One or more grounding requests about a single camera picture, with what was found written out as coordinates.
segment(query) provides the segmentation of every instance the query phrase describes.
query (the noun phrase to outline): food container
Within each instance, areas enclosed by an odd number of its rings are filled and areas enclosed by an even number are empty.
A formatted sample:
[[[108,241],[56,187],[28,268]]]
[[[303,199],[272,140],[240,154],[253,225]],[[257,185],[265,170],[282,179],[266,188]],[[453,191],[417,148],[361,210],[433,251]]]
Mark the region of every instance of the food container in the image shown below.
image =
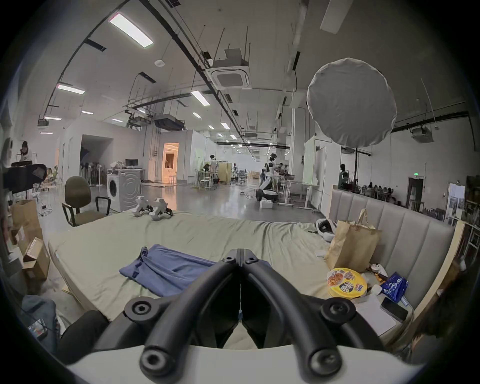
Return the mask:
[[[348,268],[334,268],[327,274],[328,293],[332,297],[354,299],[365,294],[367,282],[358,273]]]

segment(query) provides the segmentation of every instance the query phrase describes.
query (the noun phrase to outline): person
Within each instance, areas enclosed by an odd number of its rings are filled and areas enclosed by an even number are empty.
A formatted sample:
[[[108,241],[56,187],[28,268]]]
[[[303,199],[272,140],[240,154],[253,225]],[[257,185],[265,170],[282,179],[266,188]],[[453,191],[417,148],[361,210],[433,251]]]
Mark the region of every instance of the person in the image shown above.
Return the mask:
[[[215,155],[210,155],[210,172],[216,172]]]
[[[345,164],[340,164],[340,175],[338,175],[338,187],[343,188],[344,184],[348,184],[348,172],[345,171]]]
[[[20,161],[30,161],[32,160],[32,154],[28,150],[28,143],[24,141],[22,143],[22,149],[20,149]]]

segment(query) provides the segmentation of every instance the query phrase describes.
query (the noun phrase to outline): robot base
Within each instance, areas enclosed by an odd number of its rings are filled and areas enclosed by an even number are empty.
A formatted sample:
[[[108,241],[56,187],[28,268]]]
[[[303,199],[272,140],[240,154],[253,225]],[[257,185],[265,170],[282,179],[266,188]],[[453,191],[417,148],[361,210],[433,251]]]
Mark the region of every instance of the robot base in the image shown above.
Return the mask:
[[[272,190],[261,190],[257,189],[255,191],[255,196],[257,197],[257,201],[261,201],[264,197],[267,200],[271,200],[272,202],[278,202],[278,193]]]

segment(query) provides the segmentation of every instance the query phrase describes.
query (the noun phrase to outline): mattress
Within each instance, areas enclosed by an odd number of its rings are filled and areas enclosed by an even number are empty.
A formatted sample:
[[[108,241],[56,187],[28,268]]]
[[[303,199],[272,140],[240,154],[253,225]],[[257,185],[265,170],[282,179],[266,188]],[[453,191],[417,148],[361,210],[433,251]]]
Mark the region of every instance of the mattress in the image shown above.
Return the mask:
[[[172,217],[163,215],[153,221],[149,216],[134,217],[126,211],[54,234],[48,249],[80,304],[113,320],[130,299],[157,297],[119,273],[138,257],[143,246],[154,244],[213,261],[221,260],[232,249],[247,248],[268,261],[300,293],[327,299],[329,269],[315,251],[327,250],[329,244],[308,232],[314,229],[308,223],[238,220],[189,212],[175,212]],[[397,324],[382,335],[383,342],[387,343],[399,328]],[[255,345],[240,324],[225,348],[251,349]]]

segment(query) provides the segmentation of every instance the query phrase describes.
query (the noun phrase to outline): smartphone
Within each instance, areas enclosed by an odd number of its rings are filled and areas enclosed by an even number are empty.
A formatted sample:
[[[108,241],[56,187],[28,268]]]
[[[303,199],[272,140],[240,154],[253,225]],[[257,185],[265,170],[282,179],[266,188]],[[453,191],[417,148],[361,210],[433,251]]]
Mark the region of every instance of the smartphone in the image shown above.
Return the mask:
[[[400,307],[398,304],[394,303],[387,297],[380,305],[380,308],[401,323],[405,321],[408,315],[408,311],[406,309]]]

